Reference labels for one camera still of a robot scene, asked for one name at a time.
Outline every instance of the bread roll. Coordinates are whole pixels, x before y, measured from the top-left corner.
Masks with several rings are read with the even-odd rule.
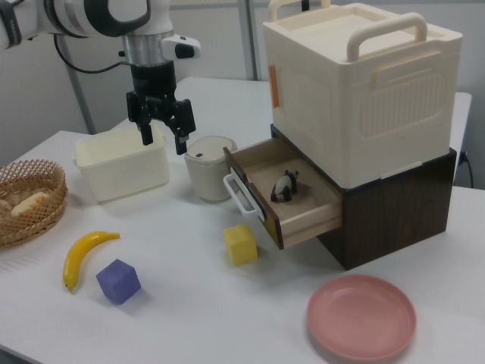
[[[25,199],[17,206],[15,206],[14,209],[11,211],[11,215],[16,217],[18,215],[21,215],[33,209],[34,207],[36,207],[37,204],[44,201],[47,198],[47,196],[48,194],[44,192],[34,193],[31,197]]]

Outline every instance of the white plastic container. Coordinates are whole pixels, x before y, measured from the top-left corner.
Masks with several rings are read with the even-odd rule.
[[[170,179],[165,134],[152,122],[153,143],[144,146],[136,125],[78,140],[74,164],[99,202],[165,184]]]
[[[194,142],[184,157],[194,191],[207,202],[220,202],[230,197],[223,181],[229,173],[224,147],[230,152],[237,148],[232,139],[207,136]]]
[[[264,23],[274,125],[341,187],[449,152],[462,35],[363,5]]]

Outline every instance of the wooden drawer box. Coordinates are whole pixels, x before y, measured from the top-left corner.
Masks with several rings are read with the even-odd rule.
[[[261,208],[263,225],[280,249],[342,226],[342,197],[327,179],[281,138],[237,150],[226,161]],[[289,202],[271,202],[285,170],[298,171],[298,192]]]
[[[395,252],[446,230],[456,152],[420,167],[341,188],[274,125],[272,138],[236,152],[226,162],[247,187],[280,249],[317,237],[345,269]],[[299,191],[271,202],[285,170],[299,171]]]

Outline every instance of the white cup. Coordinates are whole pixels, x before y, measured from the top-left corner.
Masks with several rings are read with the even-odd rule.
[[[207,136],[195,141],[184,156],[192,187],[204,201],[220,202],[230,197],[223,182],[229,173],[224,147],[233,152],[236,143],[224,136]]]

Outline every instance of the banana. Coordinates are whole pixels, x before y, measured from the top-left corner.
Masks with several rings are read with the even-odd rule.
[[[66,261],[64,262],[64,284],[69,290],[76,286],[79,271],[84,256],[95,246],[108,240],[119,239],[119,233],[106,233],[104,231],[93,231],[81,237],[69,249]]]

